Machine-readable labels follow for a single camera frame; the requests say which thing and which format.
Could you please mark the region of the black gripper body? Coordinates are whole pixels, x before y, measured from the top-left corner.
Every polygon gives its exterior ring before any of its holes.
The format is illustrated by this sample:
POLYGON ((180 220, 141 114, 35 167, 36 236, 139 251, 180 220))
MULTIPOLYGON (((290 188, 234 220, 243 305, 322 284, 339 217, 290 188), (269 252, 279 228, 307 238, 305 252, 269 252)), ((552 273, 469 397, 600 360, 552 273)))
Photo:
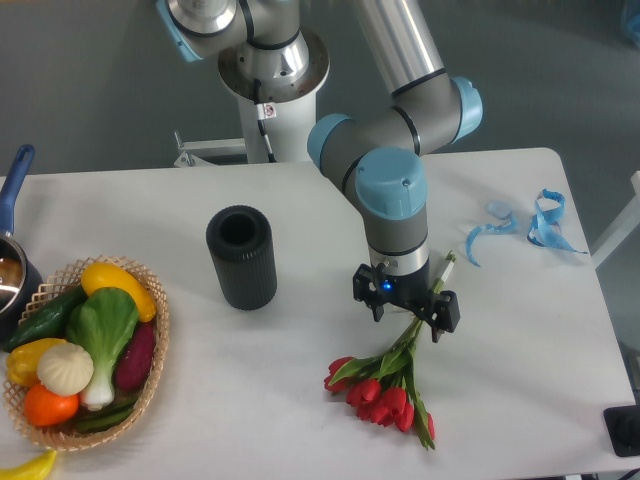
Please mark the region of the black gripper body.
POLYGON ((413 313, 429 326, 432 315, 441 314, 446 317, 445 332, 454 332, 459 323, 457 294, 445 289, 454 265, 454 259, 446 260, 441 272, 430 281, 429 263, 408 275, 392 275, 383 264, 375 268, 361 264, 352 279, 353 297, 367 307, 370 300, 384 299, 386 304, 413 313))

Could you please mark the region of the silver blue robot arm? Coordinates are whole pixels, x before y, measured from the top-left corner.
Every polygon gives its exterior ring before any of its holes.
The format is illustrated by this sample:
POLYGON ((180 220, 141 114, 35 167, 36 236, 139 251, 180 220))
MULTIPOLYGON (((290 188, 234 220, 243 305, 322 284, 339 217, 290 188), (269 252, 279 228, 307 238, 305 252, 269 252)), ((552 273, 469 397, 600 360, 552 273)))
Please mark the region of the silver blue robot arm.
POLYGON ((316 115, 329 73, 322 40, 296 1, 160 1, 159 16, 189 62, 213 57, 235 96, 238 139, 180 143, 181 165, 242 155, 251 163, 312 161, 359 211, 370 260, 353 293, 380 318, 385 305, 412 312, 434 336, 460 318, 454 294, 428 283, 426 180, 421 157, 473 132, 483 106, 463 77, 450 76, 419 5, 358 1, 354 8, 392 104, 364 124, 316 115))

